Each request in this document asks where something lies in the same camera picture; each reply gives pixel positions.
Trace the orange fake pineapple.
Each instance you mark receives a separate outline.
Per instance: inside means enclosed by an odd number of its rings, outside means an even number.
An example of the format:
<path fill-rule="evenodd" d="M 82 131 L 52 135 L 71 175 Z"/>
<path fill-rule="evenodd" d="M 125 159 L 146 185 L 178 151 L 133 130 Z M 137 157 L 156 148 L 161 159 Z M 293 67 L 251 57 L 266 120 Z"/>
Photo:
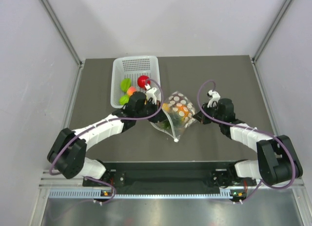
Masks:
<path fill-rule="evenodd" d="M 191 110 L 184 105 L 174 107 L 173 110 L 178 114 L 182 122 L 187 122 L 192 117 Z"/>

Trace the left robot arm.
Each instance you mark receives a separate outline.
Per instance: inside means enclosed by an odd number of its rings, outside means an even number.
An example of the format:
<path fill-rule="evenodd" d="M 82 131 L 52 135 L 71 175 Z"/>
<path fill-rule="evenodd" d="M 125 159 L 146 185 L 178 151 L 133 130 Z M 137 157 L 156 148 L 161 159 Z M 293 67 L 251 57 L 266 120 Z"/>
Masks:
<path fill-rule="evenodd" d="M 102 162 L 87 158 L 86 152 L 101 141 L 129 130 L 139 120 L 163 121 L 162 96 L 156 88 L 145 93 L 134 92 L 128 103 L 106 118 L 81 129 L 61 130 L 47 155 L 51 169 L 56 169 L 66 179 L 82 176 L 92 178 L 102 186 L 108 184 L 109 171 Z"/>

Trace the polka dot zip bag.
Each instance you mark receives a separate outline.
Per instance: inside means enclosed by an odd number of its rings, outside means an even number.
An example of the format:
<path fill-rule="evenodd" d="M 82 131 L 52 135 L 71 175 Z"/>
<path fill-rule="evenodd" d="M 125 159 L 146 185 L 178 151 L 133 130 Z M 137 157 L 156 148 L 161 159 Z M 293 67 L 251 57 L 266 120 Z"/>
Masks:
<path fill-rule="evenodd" d="M 195 123 L 196 114 L 193 103 L 179 91 L 173 92 L 163 103 L 162 111 L 165 120 L 151 125 L 158 131 L 164 132 L 177 143 L 185 130 Z"/>

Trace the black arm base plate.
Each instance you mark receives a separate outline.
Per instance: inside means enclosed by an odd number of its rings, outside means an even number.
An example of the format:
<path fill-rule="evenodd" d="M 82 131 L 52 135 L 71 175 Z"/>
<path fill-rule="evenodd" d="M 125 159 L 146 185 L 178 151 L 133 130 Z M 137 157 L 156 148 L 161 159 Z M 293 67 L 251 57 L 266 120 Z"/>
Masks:
<path fill-rule="evenodd" d="M 254 187 L 252 178 L 233 179 L 232 161 L 211 162 L 105 162 L 102 181 L 118 194 L 217 193 L 220 188 Z"/>

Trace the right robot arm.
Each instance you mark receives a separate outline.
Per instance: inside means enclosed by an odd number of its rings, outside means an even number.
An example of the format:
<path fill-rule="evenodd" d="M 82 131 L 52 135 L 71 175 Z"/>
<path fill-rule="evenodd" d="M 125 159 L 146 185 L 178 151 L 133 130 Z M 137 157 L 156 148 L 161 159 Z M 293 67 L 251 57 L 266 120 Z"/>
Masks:
<path fill-rule="evenodd" d="M 236 118 L 234 105 L 228 98 L 212 104 L 204 103 L 193 118 L 201 124 L 216 123 L 229 139 L 242 143 L 257 153 L 257 160 L 242 160 L 230 165 L 228 180 L 239 185 L 245 178 L 261 179 L 270 186 L 290 181 L 303 175 L 303 168 L 286 135 L 271 137 L 252 129 Z"/>

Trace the yellow fake bell pepper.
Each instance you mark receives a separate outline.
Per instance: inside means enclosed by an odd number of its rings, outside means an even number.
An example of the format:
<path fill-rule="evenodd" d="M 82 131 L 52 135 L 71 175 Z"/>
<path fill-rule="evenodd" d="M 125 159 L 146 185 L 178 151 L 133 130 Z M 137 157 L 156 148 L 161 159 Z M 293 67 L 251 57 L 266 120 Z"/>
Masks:
<path fill-rule="evenodd" d="M 166 112 L 169 112 L 171 110 L 171 104 L 163 103 L 162 109 Z"/>

